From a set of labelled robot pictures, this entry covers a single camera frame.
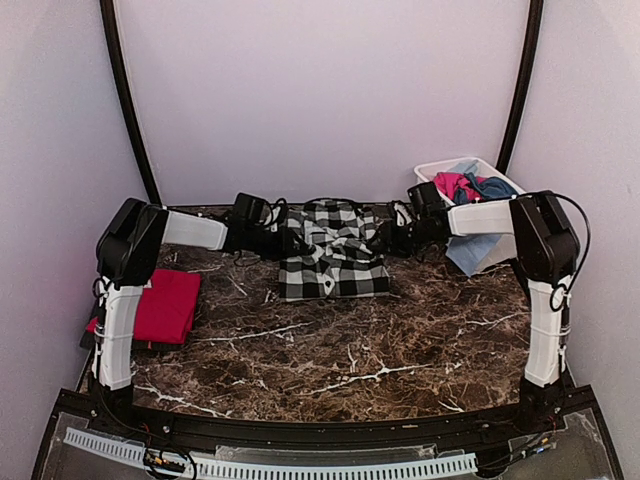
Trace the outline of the black white plaid shirt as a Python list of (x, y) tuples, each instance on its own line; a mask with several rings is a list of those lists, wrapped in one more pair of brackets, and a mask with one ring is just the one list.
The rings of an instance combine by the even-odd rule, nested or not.
[(287, 213), (302, 252), (280, 261), (279, 298), (287, 302), (369, 298), (390, 292), (384, 256), (369, 249), (377, 218), (352, 200), (320, 198)]

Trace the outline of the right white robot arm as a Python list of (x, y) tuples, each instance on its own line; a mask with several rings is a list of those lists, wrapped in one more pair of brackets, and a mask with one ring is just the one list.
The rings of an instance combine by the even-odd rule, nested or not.
[(562, 207), (567, 196), (545, 190), (449, 206), (432, 182), (409, 189), (408, 195), (409, 212), (392, 214), (377, 228), (368, 248), (410, 257), (426, 245), (451, 238), (512, 236), (531, 301), (523, 385), (534, 392), (561, 387), (570, 294), (589, 250), (580, 244)]

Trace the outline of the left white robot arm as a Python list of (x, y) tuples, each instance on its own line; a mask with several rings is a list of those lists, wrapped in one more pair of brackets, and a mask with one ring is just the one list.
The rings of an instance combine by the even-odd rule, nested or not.
[(286, 226), (288, 204), (240, 193), (232, 208), (212, 219), (127, 199), (96, 247), (98, 302), (93, 378), (98, 391), (132, 386), (130, 369), (134, 321), (143, 290), (150, 284), (165, 244), (229, 254), (252, 252), (278, 261), (301, 252), (302, 242)]

